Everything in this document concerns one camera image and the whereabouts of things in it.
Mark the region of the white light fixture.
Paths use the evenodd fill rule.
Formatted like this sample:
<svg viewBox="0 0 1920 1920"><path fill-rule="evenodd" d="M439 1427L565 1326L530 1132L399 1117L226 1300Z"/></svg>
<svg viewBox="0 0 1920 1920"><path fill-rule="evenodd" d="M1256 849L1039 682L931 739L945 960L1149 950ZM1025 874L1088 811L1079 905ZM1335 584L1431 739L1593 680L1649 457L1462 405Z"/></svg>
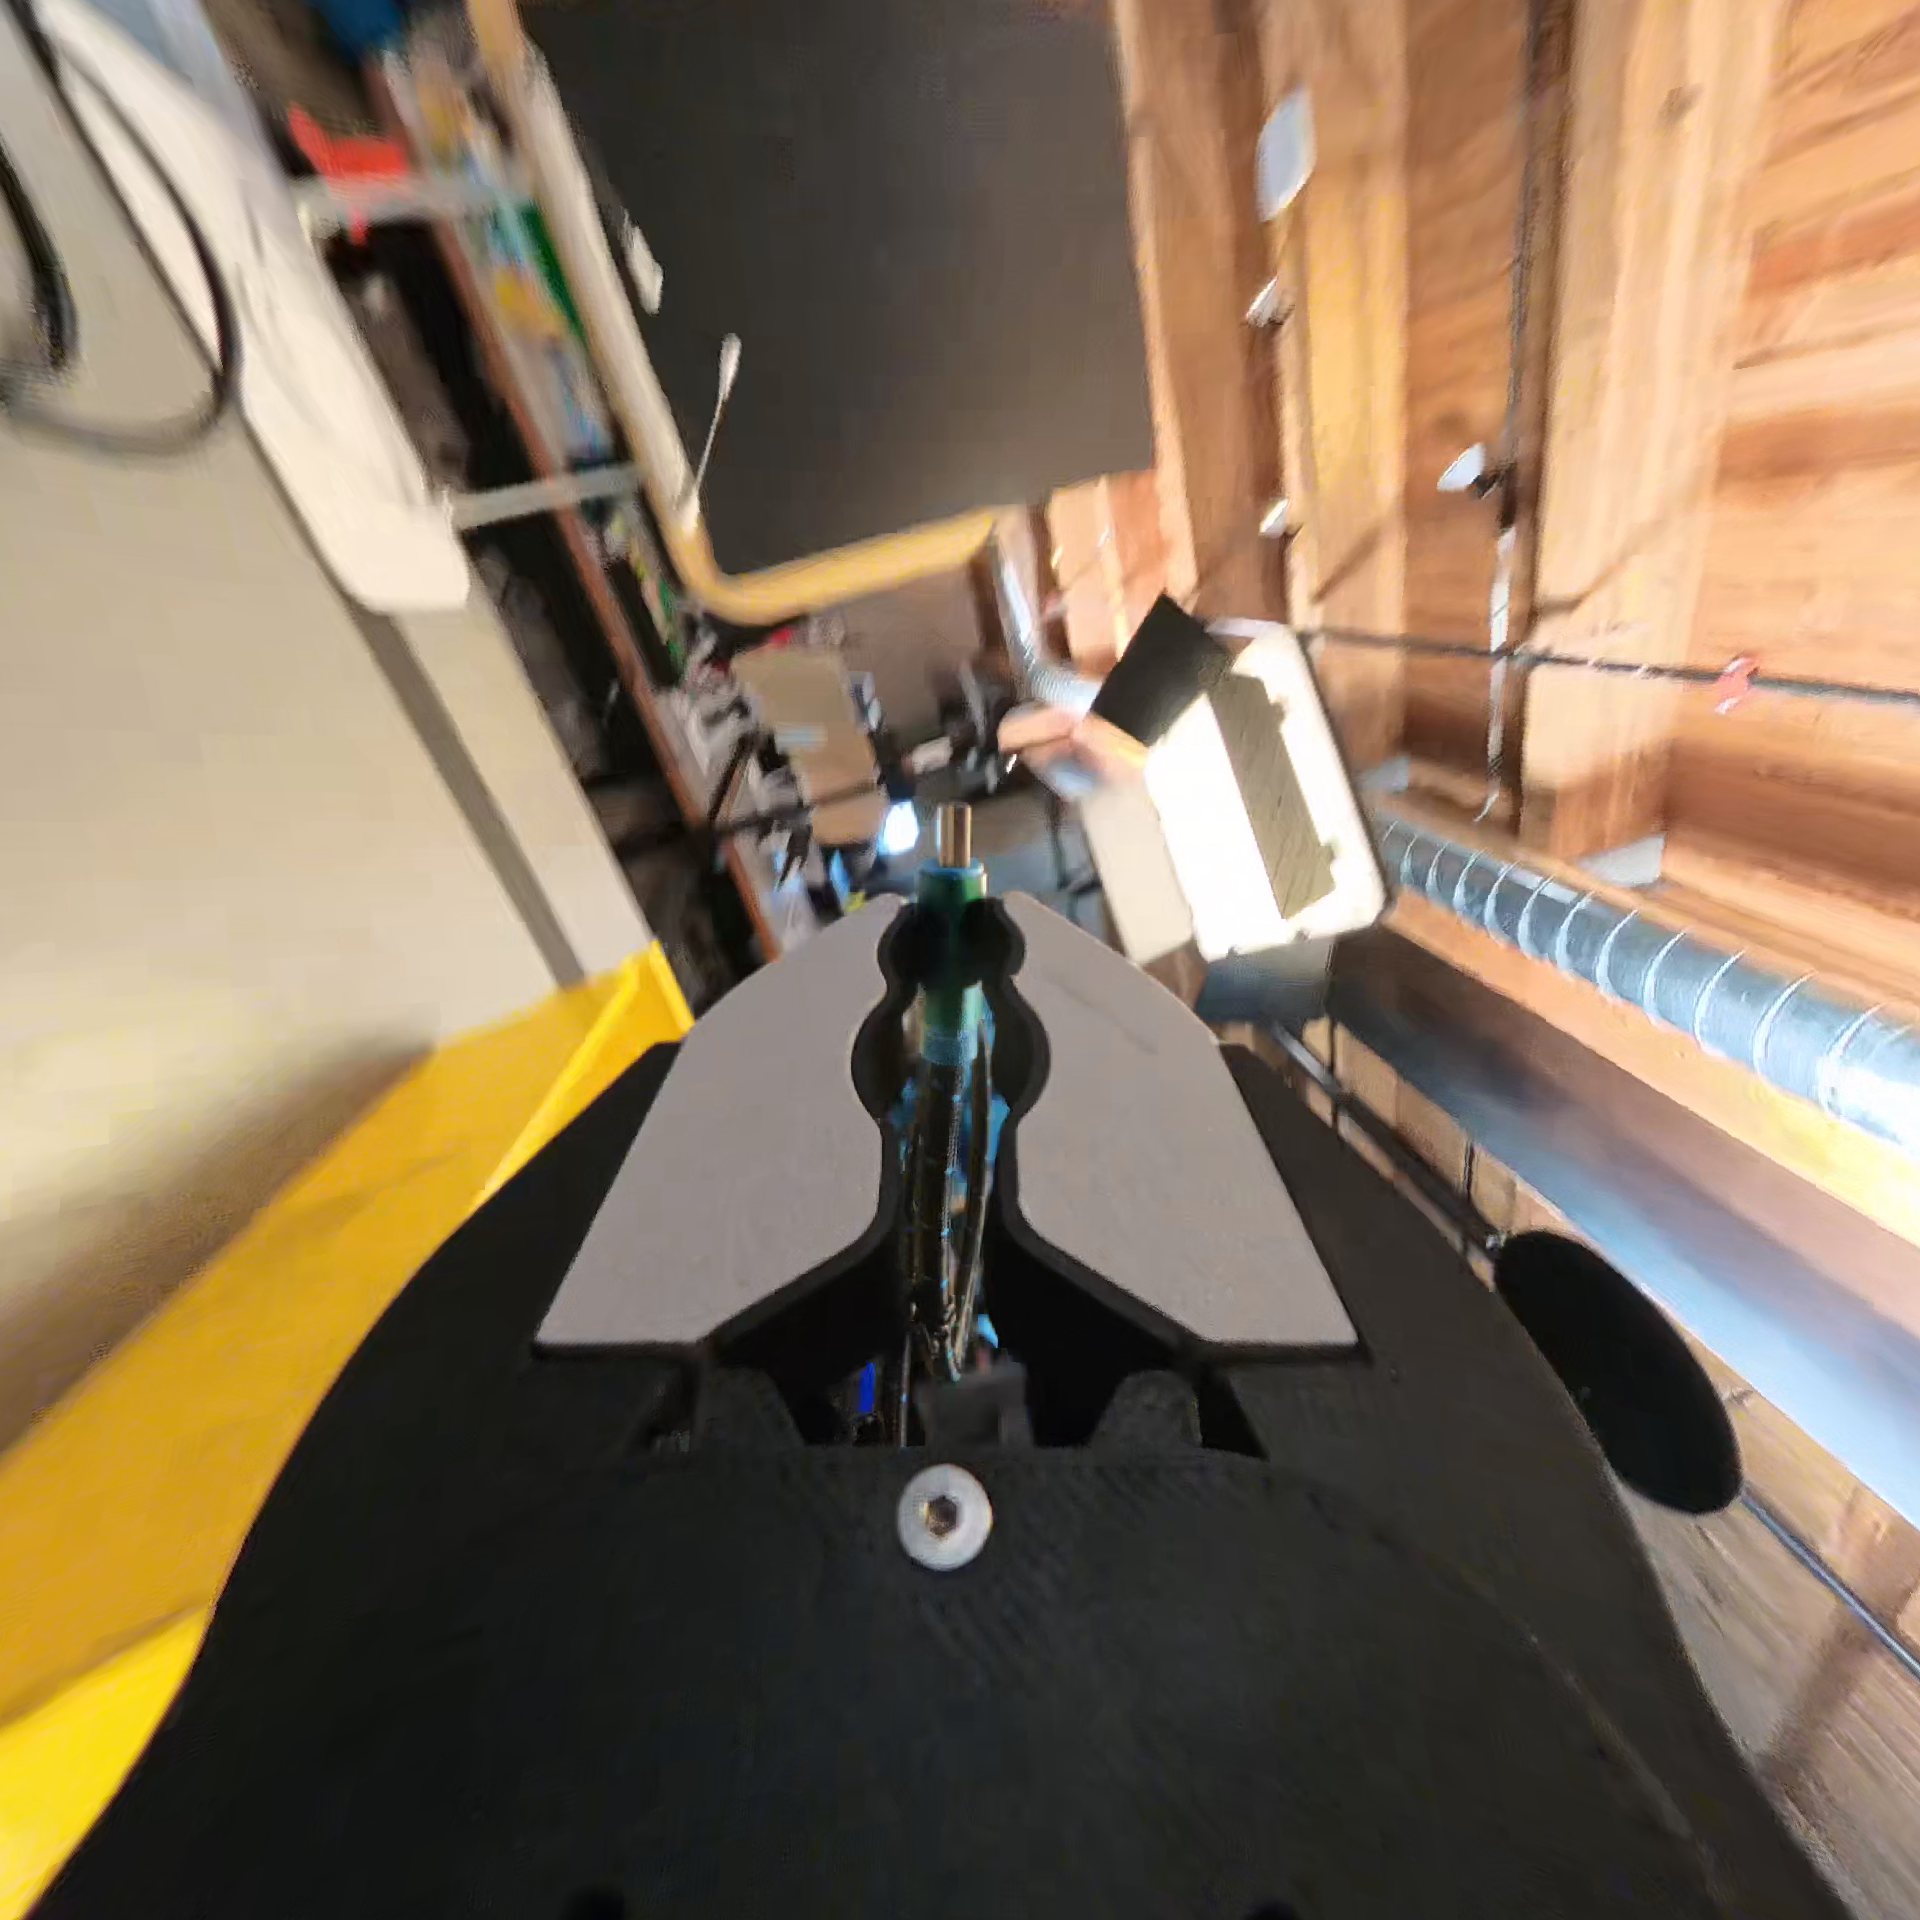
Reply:
<svg viewBox="0 0 1920 1920"><path fill-rule="evenodd" d="M1143 614L1072 736L1073 803L1119 949L1139 966L1329 949L1390 883L1297 636Z"/></svg>

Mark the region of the black panel yellow edge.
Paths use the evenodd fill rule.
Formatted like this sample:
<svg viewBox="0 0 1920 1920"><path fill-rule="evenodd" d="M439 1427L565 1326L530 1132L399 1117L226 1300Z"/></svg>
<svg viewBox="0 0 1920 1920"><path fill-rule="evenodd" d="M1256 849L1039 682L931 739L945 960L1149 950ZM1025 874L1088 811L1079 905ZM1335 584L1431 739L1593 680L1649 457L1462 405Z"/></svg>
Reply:
<svg viewBox="0 0 1920 1920"><path fill-rule="evenodd" d="M463 5L691 598L765 629L1153 464L1110 5Z"/></svg>

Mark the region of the wooden background shelf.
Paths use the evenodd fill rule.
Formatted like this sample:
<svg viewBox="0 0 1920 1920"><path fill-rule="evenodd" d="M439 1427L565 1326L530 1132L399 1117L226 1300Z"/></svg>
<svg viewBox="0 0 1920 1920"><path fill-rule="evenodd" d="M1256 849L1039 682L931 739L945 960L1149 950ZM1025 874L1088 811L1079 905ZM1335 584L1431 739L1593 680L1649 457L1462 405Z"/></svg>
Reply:
<svg viewBox="0 0 1920 1920"><path fill-rule="evenodd" d="M431 416L463 434L467 494L598 474L627 449L592 371L577 314L454 5L399 9L368 54L382 134L322 134L289 109L317 171L358 185L497 188L478 210L409 213L370 228L431 366ZM799 785L717 629L664 562L640 482L461 525L571 772L695 998L810 931Z"/></svg>

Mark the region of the silver duct pipe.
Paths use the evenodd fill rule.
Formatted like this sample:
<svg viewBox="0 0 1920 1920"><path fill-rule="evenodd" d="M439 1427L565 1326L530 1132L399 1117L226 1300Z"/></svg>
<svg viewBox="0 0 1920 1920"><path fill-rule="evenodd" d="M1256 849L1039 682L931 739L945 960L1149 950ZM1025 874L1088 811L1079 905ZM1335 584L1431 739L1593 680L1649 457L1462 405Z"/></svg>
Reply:
<svg viewBox="0 0 1920 1920"><path fill-rule="evenodd" d="M1914 1017L1395 811L1376 842L1401 896L1914 1156Z"/></svg>

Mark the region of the black braided cable green plugs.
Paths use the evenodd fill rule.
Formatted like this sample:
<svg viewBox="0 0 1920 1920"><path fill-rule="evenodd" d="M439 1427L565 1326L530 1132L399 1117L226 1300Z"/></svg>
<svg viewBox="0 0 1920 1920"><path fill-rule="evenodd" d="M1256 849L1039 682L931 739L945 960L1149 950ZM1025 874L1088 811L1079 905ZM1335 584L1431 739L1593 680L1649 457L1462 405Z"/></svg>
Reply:
<svg viewBox="0 0 1920 1920"><path fill-rule="evenodd" d="M954 1384L986 1342L977 1314L1002 1113L992 1081L992 1010L969 955L969 918L986 898L969 808L945 805L935 836L936 856L904 918L914 993L899 1019L895 1098L899 1336L883 1388L883 1416L899 1440L917 1390Z"/></svg>

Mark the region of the yellow plastic bin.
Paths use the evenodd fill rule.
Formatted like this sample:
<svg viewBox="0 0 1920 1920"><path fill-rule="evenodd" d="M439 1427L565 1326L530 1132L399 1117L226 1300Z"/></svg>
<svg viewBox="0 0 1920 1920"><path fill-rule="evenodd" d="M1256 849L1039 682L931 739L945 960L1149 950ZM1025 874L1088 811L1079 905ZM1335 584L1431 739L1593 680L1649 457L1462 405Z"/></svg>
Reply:
<svg viewBox="0 0 1920 1920"><path fill-rule="evenodd" d="M419 1061L5 1453L1 1915L104 1811L248 1526L417 1267L687 1002L661 945Z"/></svg>

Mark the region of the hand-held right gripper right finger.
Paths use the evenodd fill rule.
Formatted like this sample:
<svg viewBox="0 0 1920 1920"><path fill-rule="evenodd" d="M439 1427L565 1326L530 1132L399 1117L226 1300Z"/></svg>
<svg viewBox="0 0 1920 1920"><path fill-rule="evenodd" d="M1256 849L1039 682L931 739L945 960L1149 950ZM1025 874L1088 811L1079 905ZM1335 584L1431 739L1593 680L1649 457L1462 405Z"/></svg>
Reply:
<svg viewBox="0 0 1920 1920"><path fill-rule="evenodd" d="M1221 1045L1159 980L1030 896L1001 1036L990 1316L1029 1363L1345 1360L1359 1332Z"/></svg>

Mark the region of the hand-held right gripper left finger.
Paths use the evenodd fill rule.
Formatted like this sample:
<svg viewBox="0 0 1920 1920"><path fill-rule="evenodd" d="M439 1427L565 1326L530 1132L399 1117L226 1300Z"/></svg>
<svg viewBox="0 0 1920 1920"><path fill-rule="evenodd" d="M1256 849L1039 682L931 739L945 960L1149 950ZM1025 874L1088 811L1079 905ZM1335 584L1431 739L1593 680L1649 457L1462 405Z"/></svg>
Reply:
<svg viewBox="0 0 1920 1920"><path fill-rule="evenodd" d="M683 1038L574 1256L544 1353L854 1363L899 1330L891 1129L857 1040L895 896L813 932Z"/></svg>

